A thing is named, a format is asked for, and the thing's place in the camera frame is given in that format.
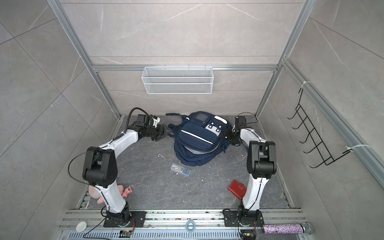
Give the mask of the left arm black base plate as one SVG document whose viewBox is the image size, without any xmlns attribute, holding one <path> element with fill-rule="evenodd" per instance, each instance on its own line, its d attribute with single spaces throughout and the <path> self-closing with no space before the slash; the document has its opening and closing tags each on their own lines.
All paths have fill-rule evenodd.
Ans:
<svg viewBox="0 0 384 240">
<path fill-rule="evenodd" d="M 130 227 L 143 227 L 146 219 L 147 212 L 133 211 L 110 213 L 107 212 L 106 220 L 104 221 L 104 228 L 130 228 Z"/>
</svg>

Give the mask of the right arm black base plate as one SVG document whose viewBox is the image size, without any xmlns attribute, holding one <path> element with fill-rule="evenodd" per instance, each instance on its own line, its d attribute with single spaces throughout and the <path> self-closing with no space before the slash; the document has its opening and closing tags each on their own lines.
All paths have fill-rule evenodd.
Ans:
<svg viewBox="0 0 384 240">
<path fill-rule="evenodd" d="M 264 224 L 264 217 L 260 210 L 246 211 L 230 209 L 223 210 L 226 227 L 261 227 Z"/>
</svg>

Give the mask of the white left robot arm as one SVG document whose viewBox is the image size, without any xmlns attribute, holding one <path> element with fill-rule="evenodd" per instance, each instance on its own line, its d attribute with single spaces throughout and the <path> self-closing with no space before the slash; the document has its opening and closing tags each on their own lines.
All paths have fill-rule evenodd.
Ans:
<svg viewBox="0 0 384 240">
<path fill-rule="evenodd" d="M 129 204 L 120 193 L 116 158 L 138 140 L 148 137 L 158 141 L 165 137 L 166 127 L 153 115 L 138 115 L 136 121 L 110 142 L 87 149 L 83 179 L 89 183 L 106 204 L 106 218 L 115 224 L 126 226 L 131 213 Z"/>
</svg>

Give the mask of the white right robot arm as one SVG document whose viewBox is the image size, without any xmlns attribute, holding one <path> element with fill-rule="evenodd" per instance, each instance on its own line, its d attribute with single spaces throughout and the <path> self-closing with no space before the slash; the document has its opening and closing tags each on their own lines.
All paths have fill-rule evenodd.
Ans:
<svg viewBox="0 0 384 240">
<path fill-rule="evenodd" d="M 230 193 L 241 200 L 238 206 L 238 224 L 249 226 L 261 219 L 260 203 L 265 186 L 277 172 L 276 144 L 260 137 L 247 126 L 245 116 L 237 116 L 232 130 L 226 133 L 234 146 L 244 144 L 248 149 L 248 185 L 234 180 L 228 187 Z"/>
</svg>

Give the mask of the navy blue student backpack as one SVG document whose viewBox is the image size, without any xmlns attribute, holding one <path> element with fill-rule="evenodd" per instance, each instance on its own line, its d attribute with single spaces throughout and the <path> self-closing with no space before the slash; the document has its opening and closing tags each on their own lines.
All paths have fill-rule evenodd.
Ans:
<svg viewBox="0 0 384 240">
<path fill-rule="evenodd" d="M 174 151 L 183 165 L 195 167 L 210 162 L 230 145 L 225 132 L 232 128 L 226 119 L 203 111 L 182 115 L 179 125 L 169 124 Z"/>
</svg>

